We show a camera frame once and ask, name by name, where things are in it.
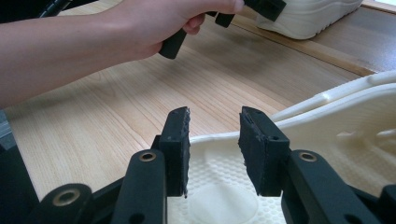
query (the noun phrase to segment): white shoe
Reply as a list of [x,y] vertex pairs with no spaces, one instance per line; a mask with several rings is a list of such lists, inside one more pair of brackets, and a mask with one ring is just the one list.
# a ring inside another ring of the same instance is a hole
[[294,39],[308,39],[346,14],[362,0],[284,0],[287,4],[276,21],[259,15],[256,25]]

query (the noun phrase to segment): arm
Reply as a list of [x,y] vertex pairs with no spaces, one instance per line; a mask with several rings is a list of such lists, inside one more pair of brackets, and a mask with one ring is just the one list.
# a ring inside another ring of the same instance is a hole
[[144,59],[202,13],[235,13],[243,0],[125,0],[102,13],[0,25],[0,108],[109,66]]

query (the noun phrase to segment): wooden table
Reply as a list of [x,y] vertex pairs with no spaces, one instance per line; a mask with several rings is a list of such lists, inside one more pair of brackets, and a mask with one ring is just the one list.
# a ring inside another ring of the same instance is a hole
[[[99,1],[64,14],[93,13]],[[207,18],[175,60],[156,55],[92,74],[6,110],[38,197],[66,183],[96,191],[124,176],[167,113],[191,109],[190,136],[239,130],[242,105],[271,115],[356,73]]]

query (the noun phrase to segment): white shoe sole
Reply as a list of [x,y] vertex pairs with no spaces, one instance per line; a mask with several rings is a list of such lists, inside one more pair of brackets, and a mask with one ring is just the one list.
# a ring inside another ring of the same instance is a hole
[[258,16],[259,28],[294,39],[308,39],[320,33],[346,14],[356,10],[362,0],[285,0],[287,3],[276,21]]

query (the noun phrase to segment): metal grommet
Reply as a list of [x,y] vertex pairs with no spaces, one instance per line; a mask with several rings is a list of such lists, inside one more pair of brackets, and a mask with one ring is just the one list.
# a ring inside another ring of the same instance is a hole
[[153,152],[146,152],[140,155],[139,160],[141,161],[154,161],[157,155]]
[[318,158],[309,152],[300,152],[299,154],[300,159],[302,159],[303,161],[317,161]]
[[52,203],[58,207],[65,206],[77,200],[79,195],[78,189],[65,189],[53,198]]

